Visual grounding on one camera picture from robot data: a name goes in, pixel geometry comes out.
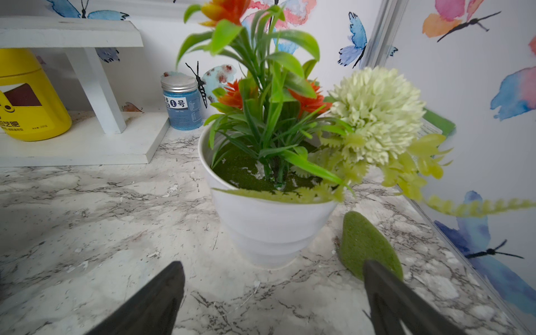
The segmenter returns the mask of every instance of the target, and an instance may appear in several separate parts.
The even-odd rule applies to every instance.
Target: jar label
[[[164,94],[164,99],[166,100],[166,107],[171,109],[188,109],[188,103],[186,97],[182,98],[172,98]]]
[[[28,135],[55,127],[27,83],[0,86],[0,128],[8,134]]]

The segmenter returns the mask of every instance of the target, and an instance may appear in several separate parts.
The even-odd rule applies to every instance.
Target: orange butterfly
[[[437,42],[441,41],[445,36],[469,27],[471,25],[479,25],[485,31],[489,29],[484,27],[480,21],[499,14],[500,12],[485,16],[483,18],[471,19],[475,11],[484,0],[470,0],[467,7],[466,0],[436,0],[435,8],[437,13],[430,14],[422,24],[422,33],[429,38],[441,36]],[[467,19],[463,22],[460,18],[467,12]]]

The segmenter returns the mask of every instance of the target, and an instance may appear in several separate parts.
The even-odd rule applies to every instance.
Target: white wooden shelf
[[[0,48],[142,47],[130,21],[42,16],[0,17]]]
[[[121,112],[95,50],[142,46],[129,21],[0,17],[0,48],[64,48],[94,110],[76,113],[68,132],[44,141],[0,133],[0,167],[149,163],[169,127],[168,115]]]
[[[66,133],[23,142],[0,133],[0,167],[149,163],[169,127],[162,112],[123,112],[127,128],[105,134],[92,111],[71,113]]]

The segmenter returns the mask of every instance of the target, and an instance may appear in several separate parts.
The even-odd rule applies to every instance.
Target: green foam piece
[[[439,115],[435,114],[433,111],[427,108],[424,108],[424,110],[426,111],[426,113],[423,115],[422,118],[441,129],[443,135],[450,135],[456,128],[456,125],[453,122],[447,120],[446,118],[440,117]]]
[[[398,256],[387,239],[360,213],[350,211],[344,215],[343,240],[339,257],[354,276],[363,280],[363,264],[377,260],[391,270],[398,279],[404,274]]]

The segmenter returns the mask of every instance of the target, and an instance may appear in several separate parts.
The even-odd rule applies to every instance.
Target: wooden shelf leg
[[[65,48],[67,58],[106,134],[120,134],[126,124],[95,48]]]

